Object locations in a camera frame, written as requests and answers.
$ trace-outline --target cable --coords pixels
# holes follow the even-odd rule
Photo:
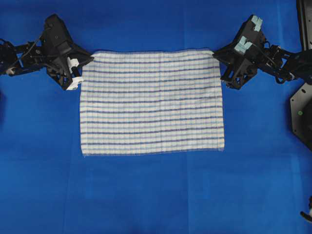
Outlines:
[[[29,48],[29,50],[23,54],[20,58],[18,58],[15,62],[13,62],[10,66],[7,67],[7,69],[2,73],[2,75],[11,67],[13,67],[18,61],[20,61],[23,57],[25,57],[26,55],[28,55],[30,53],[30,51],[35,47],[35,45],[38,43],[38,41],[40,40],[40,38],[42,37],[43,32],[40,34],[40,36],[38,37],[38,39],[34,42],[34,44]]]
[[[250,42],[250,43],[251,43],[255,48],[257,48],[257,50],[258,50],[260,53],[262,53],[263,56],[266,57],[266,58],[272,63],[272,65],[275,66],[276,70],[287,72],[291,77],[293,77],[293,74],[292,74],[291,72],[280,68],[280,67],[279,67],[269,56],[267,56],[256,44],[254,44],[254,43],[252,43],[252,42]],[[279,77],[278,77],[278,76],[275,76],[275,81],[276,81],[278,84],[283,84],[283,83],[285,83],[286,80],[285,80],[284,78],[282,78],[282,81],[280,81],[280,80],[279,80]]]
[[[265,44],[269,44],[269,48],[271,47],[271,44],[270,44],[270,42],[269,42],[268,40],[266,40],[265,42],[263,42],[263,45],[265,45]]]
[[[250,42],[257,50],[263,54],[264,57],[266,57],[278,70],[280,69],[278,65],[269,57],[267,56],[256,44]]]

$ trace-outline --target fabric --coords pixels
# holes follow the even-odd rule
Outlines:
[[[224,148],[219,62],[210,50],[94,57],[80,96],[84,156]]]
[[[0,37],[14,45],[57,13],[90,52],[217,50],[255,14],[271,44],[301,51],[294,0],[2,0],[0,10]],[[302,84],[260,70],[239,91],[222,83],[224,151],[84,158],[81,88],[63,91],[45,69],[0,76],[0,233],[312,234],[300,216],[312,154],[289,109]]]

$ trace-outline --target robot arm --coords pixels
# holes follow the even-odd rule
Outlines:
[[[46,67],[47,74],[63,90],[74,90],[83,81],[78,69],[91,62],[91,54],[74,44],[65,23],[51,15],[35,42],[14,46],[2,40],[0,44],[0,75],[17,76]]]
[[[260,69],[280,84],[302,78],[312,85],[312,50],[291,53],[278,45],[270,45],[261,25],[262,19],[251,15],[233,42],[214,52],[213,56],[227,66],[221,80],[230,88],[240,89]]]
[[[310,197],[309,203],[309,214],[304,213],[303,211],[300,213],[302,217],[304,217],[308,222],[312,223],[312,196]]]

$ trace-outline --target blue surface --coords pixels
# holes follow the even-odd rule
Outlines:
[[[34,40],[52,13],[89,51],[228,44],[250,14],[273,44],[301,50],[293,0],[2,0],[1,38]],[[83,158],[79,90],[45,71],[0,77],[0,233],[307,234],[312,153],[290,130],[284,85],[262,72],[223,87],[225,150]]]

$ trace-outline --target white towel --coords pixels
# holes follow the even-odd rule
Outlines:
[[[93,56],[80,95],[84,156],[223,150],[220,68],[210,50]]]

